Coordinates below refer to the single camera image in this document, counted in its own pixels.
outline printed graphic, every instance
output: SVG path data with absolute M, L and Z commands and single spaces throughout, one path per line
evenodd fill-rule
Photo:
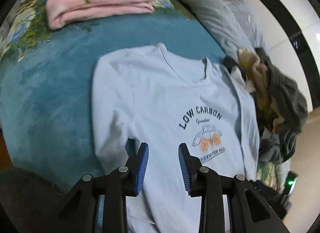
M 214 157 L 217 157 L 218 155 L 224 153 L 225 150 L 226 150 L 226 149 L 222 146 L 222 147 L 219 148 L 219 150 L 216 149 L 216 150 L 210 152 L 209 154 L 201 157 L 201 158 L 200 158 L 200 162 L 201 162 L 202 164 L 204 164 L 205 162 L 212 160 Z
M 217 146 L 221 144 L 222 133 L 214 125 L 202 126 L 202 131 L 198 133 L 193 139 L 192 146 L 200 145 L 202 151 L 208 151 L 210 146 Z

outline beige cloth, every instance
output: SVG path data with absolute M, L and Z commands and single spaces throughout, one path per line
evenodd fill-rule
M 258 54 L 251 52 L 249 49 L 239 49 L 238 56 L 241 64 L 245 68 L 248 79 L 252 80 L 256 89 L 256 101 L 260 110 L 271 109 L 278 118 L 273 121 L 273 128 L 277 127 L 285 120 L 280 115 L 276 101 L 268 94 L 268 67 L 260 62 Z

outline t-shirt sleeve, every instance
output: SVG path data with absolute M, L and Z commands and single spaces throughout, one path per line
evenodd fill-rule
M 92 80 L 92 128 L 94 150 L 106 174 L 125 165 L 125 149 L 133 120 L 133 90 L 128 71 L 103 56 Z

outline light blue t-shirt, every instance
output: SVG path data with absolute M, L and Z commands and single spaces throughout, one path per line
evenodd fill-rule
M 134 232 L 198 232 L 200 198 L 185 191 L 178 146 L 218 174 L 255 179 L 259 132 L 252 97 L 224 66 L 163 44 L 100 58 L 92 83 L 95 153 L 106 172 L 124 165 L 128 138 L 149 144 L 144 195 L 127 198 Z M 228 210 L 225 202 L 226 229 Z

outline metal screw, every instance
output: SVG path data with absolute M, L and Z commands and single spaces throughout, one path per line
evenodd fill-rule
M 244 176 L 243 174 L 237 174 L 237 175 L 236 175 L 236 178 L 237 178 L 237 180 L 239 180 L 239 181 L 244 181 L 245 176 Z
M 86 175 L 82 176 L 83 181 L 90 181 L 91 179 L 92 179 L 92 176 L 90 174 L 86 174 Z
M 200 167 L 199 171 L 202 173 L 207 173 L 209 171 L 209 168 L 206 166 L 202 166 L 202 167 Z
M 119 172 L 127 172 L 129 168 L 127 166 L 121 166 L 119 167 Z

